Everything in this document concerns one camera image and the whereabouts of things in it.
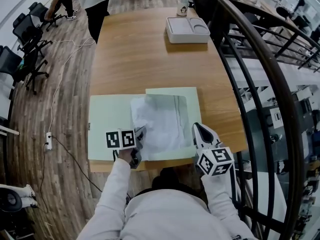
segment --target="white bottle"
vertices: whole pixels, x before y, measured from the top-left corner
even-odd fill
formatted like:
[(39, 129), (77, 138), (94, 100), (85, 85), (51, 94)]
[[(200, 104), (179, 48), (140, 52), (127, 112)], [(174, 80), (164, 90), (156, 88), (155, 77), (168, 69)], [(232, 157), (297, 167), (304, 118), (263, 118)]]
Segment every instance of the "white bottle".
[(179, 16), (187, 16), (189, 0), (179, 0), (176, 7), (176, 14)]

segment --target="white box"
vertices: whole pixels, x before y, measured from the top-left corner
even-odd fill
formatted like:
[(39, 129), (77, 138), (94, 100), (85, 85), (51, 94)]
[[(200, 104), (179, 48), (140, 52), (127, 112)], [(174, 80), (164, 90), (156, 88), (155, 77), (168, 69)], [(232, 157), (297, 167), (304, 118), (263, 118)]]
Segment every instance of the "white box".
[(234, 155), (229, 147), (198, 149), (197, 165), (208, 176), (226, 174), (235, 163)]
[(106, 147), (113, 150), (126, 150), (136, 147), (135, 130), (116, 129), (105, 133)]
[(172, 44), (206, 44), (210, 37), (202, 18), (167, 17), (165, 28)]

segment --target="black pants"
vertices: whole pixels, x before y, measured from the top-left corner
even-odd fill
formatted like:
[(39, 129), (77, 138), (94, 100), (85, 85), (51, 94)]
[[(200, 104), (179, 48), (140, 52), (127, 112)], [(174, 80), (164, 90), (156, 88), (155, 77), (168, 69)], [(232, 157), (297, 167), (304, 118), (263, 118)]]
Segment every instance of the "black pants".
[(182, 191), (189, 195), (200, 198), (199, 194), (195, 190), (179, 182), (178, 176), (176, 175), (172, 167), (164, 168), (160, 172), (160, 176), (154, 178), (152, 182), (152, 187), (141, 191), (136, 196), (139, 196), (141, 194), (154, 191), (154, 190), (165, 190), (165, 189)]
[(68, 17), (71, 17), (72, 15), (74, 15), (72, 0), (59, 0), (55, 6), (55, 11), (59, 10), (61, 4), (64, 5), (66, 13), (68, 14)]
[(108, 12), (108, 4), (109, 0), (105, 0), (95, 6), (85, 9), (88, 17), (89, 32), (96, 43), (98, 43), (100, 30), (105, 16), (110, 15)]

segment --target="wooden floor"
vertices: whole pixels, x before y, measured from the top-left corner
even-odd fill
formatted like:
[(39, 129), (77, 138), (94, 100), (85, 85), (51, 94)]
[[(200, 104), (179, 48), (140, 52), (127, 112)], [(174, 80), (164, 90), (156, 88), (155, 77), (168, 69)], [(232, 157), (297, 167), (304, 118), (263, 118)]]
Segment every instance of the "wooden floor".
[[(111, 14), (125, 11), (142, 10), (153, 7), (174, 7), (176, 0), (111, 0)], [(76, 9), (79, 3), (73, 2)], [(74, 40), (82, 44), (90, 37), (86, 12), (83, 9), (77, 19), (58, 21), (58, 28), (51, 28), (44, 33), (47, 40)], [(26, 91), (25, 86), (16, 85), (13, 94), (13, 107), (9, 127), (20, 132), (19, 136), (7, 138), (7, 159), (9, 178), (12, 185), (30, 184), (36, 192), (37, 201), (42, 210), (44, 203), (40, 196), (40, 185), (45, 155), (45, 176), (42, 186), (43, 198), (49, 213), (39, 209), (28, 208), (31, 220), (35, 222), (35, 238), (39, 240), (73, 240), (76, 239), (86, 222), (94, 214), (100, 192), (83, 177), (72, 158), (64, 149), (53, 141), (53, 150), (43, 155), (51, 117), (50, 108), (53, 94), (61, 78), (61, 67), (72, 52), (78, 47), (72, 43), (54, 43), (43, 49), (48, 65), (43, 67), (50, 77), (38, 77), (37, 95)], [(54, 103), (54, 120), (51, 132), (68, 150), (74, 154), (83, 170), (88, 173), (88, 109), (89, 82), (91, 65), (96, 44), (83, 47), (65, 65), (63, 80)], [(199, 178), (194, 175), (193, 167), (183, 166), (176, 169), (182, 181), (191, 187), (199, 188)], [(129, 194), (134, 196), (151, 186), (152, 179), (158, 171), (132, 172)], [(107, 173), (89, 173), (101, 189)]]

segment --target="light green paper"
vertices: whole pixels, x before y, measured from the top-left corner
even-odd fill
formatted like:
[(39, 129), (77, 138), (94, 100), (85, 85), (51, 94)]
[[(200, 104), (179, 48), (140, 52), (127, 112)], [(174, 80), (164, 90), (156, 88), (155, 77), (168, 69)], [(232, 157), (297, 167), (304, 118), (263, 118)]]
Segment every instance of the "light green paper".
[(94, 95), (90, 97), (88, 159), (113, 161), (113, 151), (107, 148), (106, 132), (132, 129), (130, 101), (145, 94)]
[[(174, 88), (155, 88), (146, 89), (146, 94), (157, 94), (157, 95), (176, 95), (185, 96), (186, 105), (189, 117), (190, 131), (194, 123), (201, 123), (201, 113), (196, 87), (174, 87)], [(149, 155), (150, 161), (158, 160), (173, 160), (173, 159), (185, 159), (194, 157), (196, 154), (196, 147), (194, 145), (184, 147), (178, 150), (161, 152)]]

